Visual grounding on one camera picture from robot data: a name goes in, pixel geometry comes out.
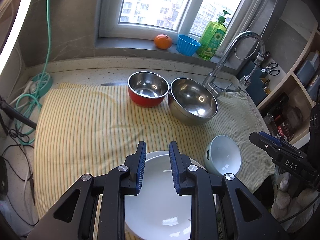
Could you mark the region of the red steel-lined bowl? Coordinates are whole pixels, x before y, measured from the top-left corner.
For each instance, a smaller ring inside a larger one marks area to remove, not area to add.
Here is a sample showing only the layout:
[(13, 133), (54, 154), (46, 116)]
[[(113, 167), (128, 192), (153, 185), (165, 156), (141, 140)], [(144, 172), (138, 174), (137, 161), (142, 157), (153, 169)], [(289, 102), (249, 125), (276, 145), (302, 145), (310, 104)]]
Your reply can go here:
[(130, 99), (141, 107), (155, 107), (161, 104), (170, 86), (162, 76), (147, 71), (135, 72), (127, 80)]

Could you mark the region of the green dish soap bottle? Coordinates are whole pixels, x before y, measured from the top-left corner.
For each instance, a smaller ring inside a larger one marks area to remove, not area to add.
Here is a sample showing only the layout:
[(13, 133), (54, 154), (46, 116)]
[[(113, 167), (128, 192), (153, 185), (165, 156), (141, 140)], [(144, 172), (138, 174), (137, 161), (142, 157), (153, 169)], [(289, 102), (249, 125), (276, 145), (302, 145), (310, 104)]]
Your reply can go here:
[(226, 15), (230, 15), (230, 13), (224, 10), (223, 15), (219, 16), (216, 22), (210, 21), (207, 24), (199, 40), (201, 46), (196, 51), (200, 58), (209, 61), (215, 55), (227, 30), (225, 26)]

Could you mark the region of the black scissors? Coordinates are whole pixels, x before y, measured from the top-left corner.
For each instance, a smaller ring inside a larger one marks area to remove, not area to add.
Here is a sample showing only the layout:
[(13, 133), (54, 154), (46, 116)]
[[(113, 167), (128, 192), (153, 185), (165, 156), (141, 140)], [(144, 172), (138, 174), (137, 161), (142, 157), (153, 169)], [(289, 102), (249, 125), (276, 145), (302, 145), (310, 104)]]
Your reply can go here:
[(280, 73), (280, 70), (276, 62), (271, 62), (266, 67), (262, 68), (261, 72), (267, 73), (268, 75), (271, 75), (271, 76), (276, 76)]

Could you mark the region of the yellow striped cloth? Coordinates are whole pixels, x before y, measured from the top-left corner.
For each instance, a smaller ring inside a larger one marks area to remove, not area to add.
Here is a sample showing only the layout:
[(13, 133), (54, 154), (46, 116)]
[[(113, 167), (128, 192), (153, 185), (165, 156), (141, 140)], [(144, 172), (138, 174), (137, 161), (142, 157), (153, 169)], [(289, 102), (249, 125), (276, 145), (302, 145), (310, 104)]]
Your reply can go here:
[(274, 172), (271, 158), (249, 142), (252, 132), (263, 130), (252, 104), (237, 93), (220, 99), (212, 120), (187, 126), (170, 113), (167, 102), (153, 108), (135, 105), (126, 86), (62, 83), (48, 92), (36, 129), (37, 212), (43, 216), (82, 174), (98, 176), (122, 164), (140, 141), (151, 152), (176, 141), (182, 153), (201, 163), (214, 137), (227, 135), (240, 148), (238, 178), (256, 191)]

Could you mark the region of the large stainless steel bowl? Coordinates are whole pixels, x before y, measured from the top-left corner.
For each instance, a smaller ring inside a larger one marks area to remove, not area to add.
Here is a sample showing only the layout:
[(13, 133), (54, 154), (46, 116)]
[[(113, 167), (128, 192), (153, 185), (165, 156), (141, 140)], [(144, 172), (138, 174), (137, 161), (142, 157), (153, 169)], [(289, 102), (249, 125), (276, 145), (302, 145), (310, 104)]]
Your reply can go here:
[(216, 98), (211, 92), (202, 84), (186, 77), (172, 81), (168, 105), (172, 115), (188, 126), (205, 124), (218, 112)]

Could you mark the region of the light blue ceramic bowl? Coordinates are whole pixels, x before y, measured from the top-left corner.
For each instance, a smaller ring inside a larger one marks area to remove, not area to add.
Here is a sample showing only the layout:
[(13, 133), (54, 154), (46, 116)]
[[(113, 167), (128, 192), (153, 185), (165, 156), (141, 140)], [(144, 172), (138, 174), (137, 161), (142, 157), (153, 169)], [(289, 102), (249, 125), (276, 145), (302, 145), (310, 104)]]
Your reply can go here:
[(218, 176), (236, 175), (241, 166), (241, 154), (237, 144), (226, 135), (216, 136), (204, 153), (206, 170)]

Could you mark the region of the blue fluted cup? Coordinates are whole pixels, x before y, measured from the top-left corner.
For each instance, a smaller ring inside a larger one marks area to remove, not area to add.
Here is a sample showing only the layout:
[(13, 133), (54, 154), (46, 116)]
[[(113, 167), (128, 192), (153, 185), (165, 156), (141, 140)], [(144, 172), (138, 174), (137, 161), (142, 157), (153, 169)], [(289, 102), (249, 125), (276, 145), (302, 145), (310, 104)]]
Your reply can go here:
[(177, 40), (176, 50), (184, 56), (192, 56), (199, 48), (201, 44), (195, 39), (179, 34)]

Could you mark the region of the teal power strip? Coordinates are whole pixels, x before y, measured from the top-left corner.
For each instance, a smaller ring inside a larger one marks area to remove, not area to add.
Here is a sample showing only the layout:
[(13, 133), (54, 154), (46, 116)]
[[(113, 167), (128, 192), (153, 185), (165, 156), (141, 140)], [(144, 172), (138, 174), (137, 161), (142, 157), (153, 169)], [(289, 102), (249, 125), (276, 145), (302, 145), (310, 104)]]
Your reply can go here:
[(31, 79), (31, 81), (33, 83), (30, 87), (30, 93), (31, 95), (38, 96), (39, 98), (46, 95), (53, 84), (53, 79), (48, 72), (45, 72), (44, 74), (37, 74)]

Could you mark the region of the dark teal knife block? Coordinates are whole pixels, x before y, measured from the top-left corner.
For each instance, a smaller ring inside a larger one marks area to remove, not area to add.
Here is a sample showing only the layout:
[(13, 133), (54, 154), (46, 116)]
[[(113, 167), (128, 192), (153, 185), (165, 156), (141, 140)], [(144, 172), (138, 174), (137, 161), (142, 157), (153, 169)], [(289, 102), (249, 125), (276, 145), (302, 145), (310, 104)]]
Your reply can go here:
[[(243, 76), (248, 75), (254, 68), (254, 66), (254, 62), (249, 60), (236, 75), (237, 79), (240, 81)], [(261, 80), (261, 74), (263, 73), (258, 68), (251, 76), (251, 83), (246, 88), (246, 92), (249, 94), (256, 106), (259, 105), (271, 92), (268, 87), (268, 81), (266, 83), (263, 83), (263, 81)]]

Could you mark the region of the orange fruit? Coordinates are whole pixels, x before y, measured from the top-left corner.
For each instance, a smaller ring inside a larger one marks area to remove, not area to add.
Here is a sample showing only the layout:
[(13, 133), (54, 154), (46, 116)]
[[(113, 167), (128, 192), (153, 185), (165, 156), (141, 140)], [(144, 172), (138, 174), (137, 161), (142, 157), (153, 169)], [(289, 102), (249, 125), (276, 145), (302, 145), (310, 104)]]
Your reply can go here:
[(159, 34), (154, 38), (154, 44), (158, 49), (167, 50), (172, 46), (172, 39), (168, 35)]

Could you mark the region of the plain white deep plate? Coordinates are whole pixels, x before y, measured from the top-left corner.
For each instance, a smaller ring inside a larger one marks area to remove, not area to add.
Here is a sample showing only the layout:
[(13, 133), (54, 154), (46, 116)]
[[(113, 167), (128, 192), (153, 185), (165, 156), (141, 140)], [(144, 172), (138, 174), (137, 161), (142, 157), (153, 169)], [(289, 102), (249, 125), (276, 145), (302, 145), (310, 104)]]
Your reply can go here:
[(125, 196), (126, 239), (189, 239), (191, 196), (174, 188), (168, 151), (146, 155), (143, 185)]

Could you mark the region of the white window frame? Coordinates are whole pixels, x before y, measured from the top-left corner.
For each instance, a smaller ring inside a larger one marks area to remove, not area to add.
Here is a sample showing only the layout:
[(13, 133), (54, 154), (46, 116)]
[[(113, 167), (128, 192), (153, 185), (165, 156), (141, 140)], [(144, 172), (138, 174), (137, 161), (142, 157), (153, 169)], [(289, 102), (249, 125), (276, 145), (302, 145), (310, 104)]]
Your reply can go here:
[(154, 40), (159, 34), (177, 43), (179, 34), (198, 40), (209, 22), (225, 17), (221, 56), (235, 35), (249, 28), (263, 0), (101, 0), (99, 38)]

